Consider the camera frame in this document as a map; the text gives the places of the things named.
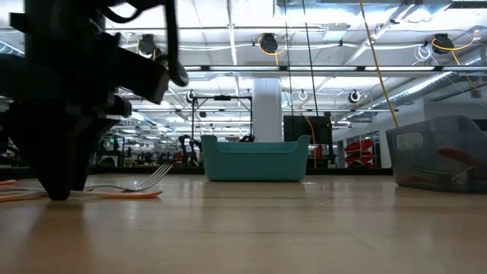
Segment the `wooden floor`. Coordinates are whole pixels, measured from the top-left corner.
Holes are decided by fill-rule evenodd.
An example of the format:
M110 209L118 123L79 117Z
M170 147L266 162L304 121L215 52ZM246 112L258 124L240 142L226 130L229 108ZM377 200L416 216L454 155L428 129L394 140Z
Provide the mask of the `wooden floor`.
M1 203L0 273L487 272L487 196L407 189L392 177L167 176L158 187L153 200Z

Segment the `metal frame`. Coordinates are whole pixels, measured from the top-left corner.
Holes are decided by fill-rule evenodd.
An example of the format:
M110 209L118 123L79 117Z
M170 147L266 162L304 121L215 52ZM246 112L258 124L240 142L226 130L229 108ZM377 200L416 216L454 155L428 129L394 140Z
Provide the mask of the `metal frame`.
M216 95L216 96L196 96L193 97L193 100L191 102L191 138L195 138L195 112L203 105L206 103L208 100L222 100L224 98L225 100L232 100L232 99L237 99L246 109L243 111L249 111L250 112L250 134L252 135L252 128L253 128L253 98L252 96L226 96L226 95ZM198 105L197 108L195 108L195 102L198 99L203 99L203 102L201 102L200 105ZM248 99L250 101L250 109L247 107L244 102L242 102L241 99Z

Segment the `clear plastic bin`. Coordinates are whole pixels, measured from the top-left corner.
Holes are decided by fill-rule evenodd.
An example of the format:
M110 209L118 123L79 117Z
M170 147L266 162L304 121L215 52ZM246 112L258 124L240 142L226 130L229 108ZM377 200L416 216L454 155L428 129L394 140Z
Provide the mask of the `clear plastic bin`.
M487 135L465 116L443 116L386 131L400 186L487 192Z

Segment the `black rope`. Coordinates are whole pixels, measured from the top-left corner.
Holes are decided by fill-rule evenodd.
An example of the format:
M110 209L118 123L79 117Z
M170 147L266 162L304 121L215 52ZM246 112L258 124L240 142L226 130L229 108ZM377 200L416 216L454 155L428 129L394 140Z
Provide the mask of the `black rope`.
M302 0L302 2L303 2L303 13L304 13L304 17L305 17L305 20L306 20L306 8L304 7L304 0ZM317 110L317 122L318 122L318 126L320 126L320 114L318 113L317 91L316 91L316 89L314 87L314 71L313 71L313 59L311 57L311 48L310 48L310 33L308 32L307 22L306 21L304 22L304 26L306 27L307 51L308 51L308 54L310 56L311 82L313 84L314 106L316 107L316 110Z
M287 0L284 0L284 14L288 15L288 6L286 5ZM291 83L291 58L289 57L289 36L288 36L288 19L286 18L286 48L288 51L288 72L289 72L289 94L291 95L291 123L292 123L292 139L296 140L296 134L294 131L294 101L292 100L292 83Z

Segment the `metal fork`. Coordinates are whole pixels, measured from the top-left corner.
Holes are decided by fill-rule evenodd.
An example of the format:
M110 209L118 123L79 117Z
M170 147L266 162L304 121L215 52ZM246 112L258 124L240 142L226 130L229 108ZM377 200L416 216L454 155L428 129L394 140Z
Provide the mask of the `metal fork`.
M172 164L162 164L144 183L141 183L135 187L123 187L123 186L114 186L114 185L96 185L96 186L87 186L86 190L93 190L95 188L100 187L111 187L116 188L118 190L123 190L125 192L138 192L148 190L151 187L155 186L156 183L166 176L167 172L173 167Z

